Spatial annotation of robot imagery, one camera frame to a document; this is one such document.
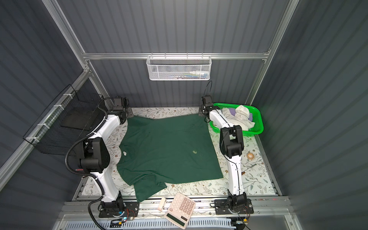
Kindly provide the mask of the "dark green t shirt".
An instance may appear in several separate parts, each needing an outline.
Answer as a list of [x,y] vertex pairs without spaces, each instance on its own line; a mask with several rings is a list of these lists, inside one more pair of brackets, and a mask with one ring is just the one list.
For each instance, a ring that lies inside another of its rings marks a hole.
[[135,116],[117,164],[121,178],[142,202],[167,187],[223,177],[209,128],[198,115],[162,119]]

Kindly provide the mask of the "green plastic laundry basket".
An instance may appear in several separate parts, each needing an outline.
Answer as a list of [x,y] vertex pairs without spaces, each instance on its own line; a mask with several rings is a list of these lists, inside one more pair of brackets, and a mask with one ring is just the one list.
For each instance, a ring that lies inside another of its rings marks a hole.
[[247,137],[252,137],[254,135],[259,135],[264,131],[264,126],[263,126],[263,122],[262,122],[262,116],[260,111],[253,107],[253,106],[248,106],[248,105],[239,105],[239,104],[229,104],[229,103],[214,103],[214,106],[219,107],[219,109],[223,109],[223,108],[232,108],[232,109],[237,109],[239,106],[242,106],[244,108],[247,108],[250,112],[250,114],[252,114],[252,122],[255,123],[254,127],[249,128],[248,130],[243,130],[243,136],[247,136]]

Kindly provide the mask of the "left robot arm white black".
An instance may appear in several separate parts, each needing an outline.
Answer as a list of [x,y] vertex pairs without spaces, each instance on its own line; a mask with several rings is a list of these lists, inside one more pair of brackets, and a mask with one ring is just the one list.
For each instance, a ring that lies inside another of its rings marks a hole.
[[120,194],[111,176],[110,155],[106,143],[112,132],[133,116],[130,108],[108,111],[107,116],[90,133],[90,136],[77,145],[78,167],[81,172],[93,176],[92,180],[97,185],[104,203],[117,201]]

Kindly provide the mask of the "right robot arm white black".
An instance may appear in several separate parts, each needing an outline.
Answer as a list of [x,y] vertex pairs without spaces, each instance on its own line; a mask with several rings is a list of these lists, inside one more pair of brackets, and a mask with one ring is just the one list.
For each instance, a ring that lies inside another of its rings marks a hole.
[[247,205],[247,195],[242,185],[241,160],[244,142],[242,128],[231,123],[218,106],[204,102],[199,114],[219,128],[219,149],[228,164],[229,188],[227,204],[231,212],[240,212]]

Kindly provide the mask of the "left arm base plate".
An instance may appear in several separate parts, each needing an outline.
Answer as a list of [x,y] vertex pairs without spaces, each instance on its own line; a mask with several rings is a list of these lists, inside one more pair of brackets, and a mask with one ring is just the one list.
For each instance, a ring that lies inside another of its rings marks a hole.
[[98,206],[100,218],[137,217],[139,202],[101,202]]

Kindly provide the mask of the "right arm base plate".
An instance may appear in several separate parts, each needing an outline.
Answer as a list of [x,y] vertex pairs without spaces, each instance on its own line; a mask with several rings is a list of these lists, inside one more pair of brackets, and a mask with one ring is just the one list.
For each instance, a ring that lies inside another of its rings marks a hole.
[[248,198],[245,205],[242,205],[237,210],[231,210],[226,199],[216,199],[213,203],[210,203],[210,207],[215,209],[217,215],[230,215],[230,214],[254,214],[254,208],[252,201]]

